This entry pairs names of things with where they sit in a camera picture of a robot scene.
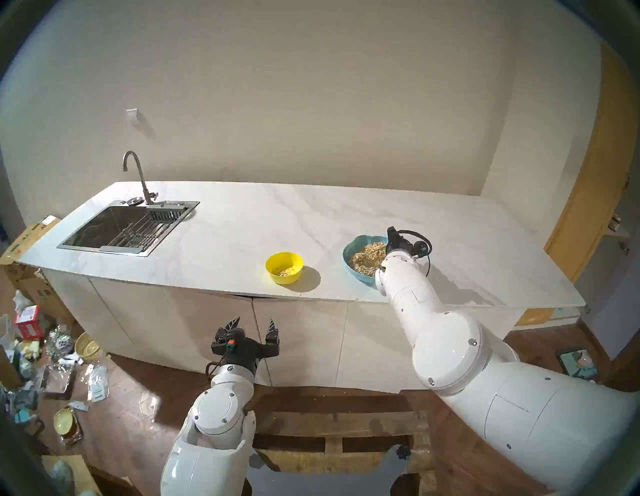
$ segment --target box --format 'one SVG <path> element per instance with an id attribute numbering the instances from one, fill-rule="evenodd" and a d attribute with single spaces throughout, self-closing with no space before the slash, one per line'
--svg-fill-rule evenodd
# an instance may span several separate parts
<path id="1" fill-rule="evenodd" d="M 75 321 L 74 316 L 62 303 L 46 277 L 38 272 L 37 268 L 18 262 L 20 257 L 58 222 L 60 219 L 50 215 L 37 224 L 30 225 L 0 257 L 0 268 L 4 270 L 14 288 L 19 289 L 38 305 L 42 312 L 60 323 L 71 326 Z"/>
<path id="2" fill-rule="evenodd" d="M 25 308 L 20 315 L 15 316 L 13 323 L 22 339 L 39 339 L 44 337 L 44 331 L 47 329 L 47 321 L 38 305 Z"/>

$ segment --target blue bowl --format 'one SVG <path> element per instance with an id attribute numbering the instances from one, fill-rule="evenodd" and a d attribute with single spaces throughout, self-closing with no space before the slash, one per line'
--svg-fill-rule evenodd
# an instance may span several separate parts
<path id="1" fill-rule="evenodd" d="M 344 266 L 347 267 L 349 273 L 351 273 L 356 279 L 361 280 L 364 284 L 371 287 L 376 287 L 376 278 L 372 276 L 365 276 L 364 274 L 360 274 L 353 270 L 349 267 L 349 259 L 354 253 L 361 252 L 368 244 L 377 243 L 378 241 L 382 241 L 382 243 L 387 244 L 388 239 L 386 236 L 367 236 L 362 234 L 345 246 L 342 251 L 342 260 L 344 261 Z"/>

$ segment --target cabinet door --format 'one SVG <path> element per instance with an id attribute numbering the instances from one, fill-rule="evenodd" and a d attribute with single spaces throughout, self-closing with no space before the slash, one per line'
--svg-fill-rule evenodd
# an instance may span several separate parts
<path id="1" fill-rule="evenodd" d="M 336 387 L 400 392 L 425 389 L 391 305 L 349 303 Z"/>
<path id="2" fill-rule="evenodd" d="M 211 342 L 216 331 L 224 327 L 230 320 L 240 317 L 240 327 L 247 337 L 257 342 L 264 342 L 255 323 L 252 299 L 244 296 L 213 294 L 194 289 L 180 287 L 163 287 L 164 295 L 176 313 L 189 340 L 195 345 L 200 356 L 206 358 L 204 366 L 212 360 L 216 362 L 220 356 L 211 353 Z M 270 386 L 271 380 L 264 360 L 258 364 L 255 382 Z"/>
<path id="3" fill-rule="evenodd" d="M 76 320 L 102 349 L 138 358 L 138 350 L 87 276 L 43 269 L 44 275 Z"/>
<path id="4" fill-rule="evenodd" d="M 280 355 L 267 360 L 274 386 L 335 386 L 347 303 L 254 300 L 262 336 L 280 330 Z"/>
<path id="5" fill-rule="evenodd" d="M 250 298 L 192 289 L 91 278 L 115 319 L 139 349 L 138 358 L 175 369 L 204 372 L 216 331 L 235 317 L 259 340 Z M 256 382 L 269 384 L 266 369 Z"/>

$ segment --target sink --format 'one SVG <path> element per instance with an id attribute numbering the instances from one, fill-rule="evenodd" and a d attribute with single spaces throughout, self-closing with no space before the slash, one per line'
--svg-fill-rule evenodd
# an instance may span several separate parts
<path id="1" fill-rule="evenodd" d="M 58 245 L 66 250 L 146 257 L 200 202 L 130 206 L 113 202 Z"/>

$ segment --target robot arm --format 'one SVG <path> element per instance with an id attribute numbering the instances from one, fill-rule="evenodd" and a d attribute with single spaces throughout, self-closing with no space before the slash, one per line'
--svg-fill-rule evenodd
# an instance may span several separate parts
<path id="1" fill-rule="evenodd" d="M 396 311 L 421 382 L 530 476 L 562 494 L 579 491 L 625 434 L 640 393 L 523 364 L 475 319 L 445 311 L 416 263 L 417 243 L 401 232 L 388 230 L 376 286 Z"/>
<path id="2" fill-rule="evenodd" d="M 278 356 L 280 339 L 273 321 L 260 344 L 245 336 L 239 320 L 216 332 L 211 350 L 222 355 L 221 368 L 211 388 L 196 398 L 173 443 L 160 483 L 162 495 L 242 493 L 255 434 L 255 414 L 245 415 L 243 408 L 253 396 L 258 363 Z"/>
<path id="3" fill-rule="evenodd" d="M 578 491 L 625 434 L 640 393 L 523 364 L 474 318 L 445 310 L 416 263 L 431 253 L 426 238 L 393 227 L 387 232 L 376 287 L 400 320 L 421 382 L 530 476 L 563 494 Z M 419 241 L 411 244 L 401 234 Z M 242 492 L 255 433 L 255 414 L 245 416 L 243 407 L 259 360 L 277 356 L 279 340 L 273 322 L 265 344 L 244 336 L 237 324 L 218 330 L 211 345 L 223 355 L 221 371 L 194 402 L 172 447 L 164 496 Z"/>

